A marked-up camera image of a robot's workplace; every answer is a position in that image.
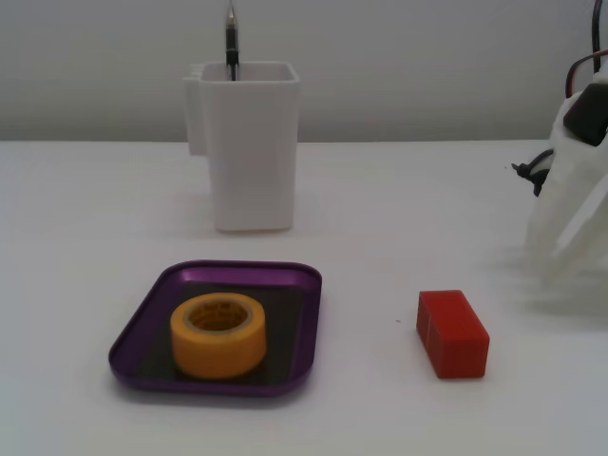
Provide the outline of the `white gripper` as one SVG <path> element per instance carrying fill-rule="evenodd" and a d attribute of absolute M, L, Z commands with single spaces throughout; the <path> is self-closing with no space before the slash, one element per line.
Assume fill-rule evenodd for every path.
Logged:
<path fill-rule="evenodd" d="M 549 149 L 551 163 L 525 247 L 531 266 L 552 266 L 548 289 L 562 292 L 607 256 L 607 66 L 585 89 L 568 93 Z"/>

